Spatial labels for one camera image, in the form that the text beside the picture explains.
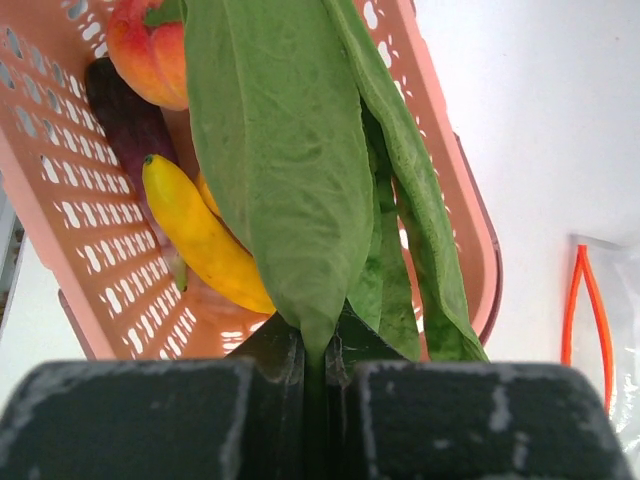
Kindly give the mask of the orange fake fruit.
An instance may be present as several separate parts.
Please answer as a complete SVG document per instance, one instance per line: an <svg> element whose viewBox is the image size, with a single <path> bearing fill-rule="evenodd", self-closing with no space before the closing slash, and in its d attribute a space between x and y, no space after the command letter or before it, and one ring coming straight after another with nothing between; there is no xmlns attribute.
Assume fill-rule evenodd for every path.
<svg viewBox="0 0 640 480"><path fill-rule="evenodd" d="M208 209L218 218L221 217L221 213L219 210L219 207L211 193L211 191L209 190L208 184L203 176L203 174L201 172L199 172L196 176L196 180L195 180L195 185L196 188L201 196L201 198L203 199L205 205L208 207Z"/></svg>

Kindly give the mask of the green fake lettuce leaf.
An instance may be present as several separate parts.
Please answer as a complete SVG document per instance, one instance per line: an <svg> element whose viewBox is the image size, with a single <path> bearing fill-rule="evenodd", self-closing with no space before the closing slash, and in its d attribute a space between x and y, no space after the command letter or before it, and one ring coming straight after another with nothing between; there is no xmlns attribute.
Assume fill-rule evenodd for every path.
<svg viewBox="0 0 640 480"><path fill-rule="evenodd" d="M184 1L192 139L222 217L319 360L370 250L378 153L396 180L436 361L486 355L415 121L351 1Z"/></svg>

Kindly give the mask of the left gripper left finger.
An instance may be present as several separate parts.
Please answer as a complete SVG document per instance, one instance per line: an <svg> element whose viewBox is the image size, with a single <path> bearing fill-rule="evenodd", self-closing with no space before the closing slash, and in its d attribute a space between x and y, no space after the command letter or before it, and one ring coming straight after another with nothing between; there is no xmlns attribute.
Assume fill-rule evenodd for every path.
<svg viewBox="0 0 640 480"><path fill-rule="evenodd" d="M304 349L279 317L222 359L49 362L1 417L5 479L299 479Z"/></svg>

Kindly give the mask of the purple fake eggplant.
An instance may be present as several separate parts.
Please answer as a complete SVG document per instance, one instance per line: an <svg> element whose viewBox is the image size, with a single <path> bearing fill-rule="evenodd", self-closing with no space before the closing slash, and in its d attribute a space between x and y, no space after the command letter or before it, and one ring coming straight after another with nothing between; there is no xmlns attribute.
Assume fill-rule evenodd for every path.
<svg viewBox="0 0 640 480"><path fill-rule="evenodd" d="M102 57L85 69L88 104L124 172L128 175L145 219L153 230L165 263L179 291L187 289L187 266L155 221L142 182L147 156L159 154L178 162L161 109L140 97L117 73L112 61Z"/></svg>

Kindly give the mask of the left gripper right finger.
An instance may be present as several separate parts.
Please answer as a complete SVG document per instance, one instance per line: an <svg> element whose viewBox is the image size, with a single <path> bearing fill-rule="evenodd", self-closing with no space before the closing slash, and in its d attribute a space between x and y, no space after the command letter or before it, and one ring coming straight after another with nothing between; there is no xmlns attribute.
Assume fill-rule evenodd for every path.
<svg viewBox="0 0 640 480"><path fill-rule="evenodd" d="M599 395L559 364L411 362L345 305L326 352L333 479L630 479Z"/></svg>

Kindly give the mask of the yellow fake chili pepper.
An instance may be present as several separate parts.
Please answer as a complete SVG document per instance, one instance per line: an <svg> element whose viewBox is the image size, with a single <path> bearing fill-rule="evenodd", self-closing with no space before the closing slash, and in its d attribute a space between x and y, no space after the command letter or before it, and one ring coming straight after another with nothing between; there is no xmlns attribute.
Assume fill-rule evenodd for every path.
<svg viewBox="0 0 640 480"><path fill-rule="evenodd" d="M195 275L240 307L274 313L253 257L210 211L191 179L159 154L144 159L141 178L156 223Z"/></svg>

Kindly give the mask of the clear zip top bag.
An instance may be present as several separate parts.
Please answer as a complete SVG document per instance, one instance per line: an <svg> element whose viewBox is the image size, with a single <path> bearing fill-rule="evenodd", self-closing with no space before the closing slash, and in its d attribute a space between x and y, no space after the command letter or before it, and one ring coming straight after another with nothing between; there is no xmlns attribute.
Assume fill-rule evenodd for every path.
<svg viewBox="0 0 640 480"><path fill-rule="evenodd" d="M599 393L624 448L639 446L639 246L572 235L561 363Z"/></svg>

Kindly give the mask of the orange fake peach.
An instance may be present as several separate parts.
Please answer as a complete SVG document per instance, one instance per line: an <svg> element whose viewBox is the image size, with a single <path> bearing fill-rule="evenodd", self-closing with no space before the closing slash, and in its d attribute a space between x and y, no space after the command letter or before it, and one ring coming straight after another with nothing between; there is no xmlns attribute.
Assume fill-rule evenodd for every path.
<svg viewBox="0 0 640 480"><path fill-rule="evenodd" d="M184 30L181 21L148 26L147 12L160 1L120 0L106 32L107 53L117 73L144 100L183 111L188 108Z"/></svg>

